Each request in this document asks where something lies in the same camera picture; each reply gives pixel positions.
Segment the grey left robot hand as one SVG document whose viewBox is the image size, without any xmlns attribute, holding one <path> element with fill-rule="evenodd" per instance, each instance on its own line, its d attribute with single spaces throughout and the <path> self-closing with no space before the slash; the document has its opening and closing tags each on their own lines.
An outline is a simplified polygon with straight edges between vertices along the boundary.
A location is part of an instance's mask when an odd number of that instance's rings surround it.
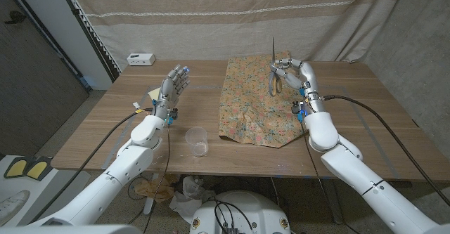
<svg viewBox="0 0 450 234">
<path fill-rule="evenodd" d="M 163 79 L 156 104 L 151 115 L 166 119 L 170 111 L 176 107 L 179 96 L 190 84 L 190 69 L 187 66 L 176 65 Z"/>
</svg>

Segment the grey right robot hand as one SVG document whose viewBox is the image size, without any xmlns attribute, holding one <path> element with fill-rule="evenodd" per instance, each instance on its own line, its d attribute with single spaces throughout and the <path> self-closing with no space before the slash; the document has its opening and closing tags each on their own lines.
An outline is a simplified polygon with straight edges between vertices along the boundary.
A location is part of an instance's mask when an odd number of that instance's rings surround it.
<svg viewBox="0 0 450 234">
<path fill-rule="evenodd" d="M 286 84 L 295 89 L 304 91 L 304 99 L 307 101 L 309 111 L 312 113 L 325 112 L 323 101 L 319 97 L 319 85 L 312 66 L 301 60 L 283 58 L 269 64 L 269 95 L 275 96 L 282 91 L 283 79 Z"/>
</svg>

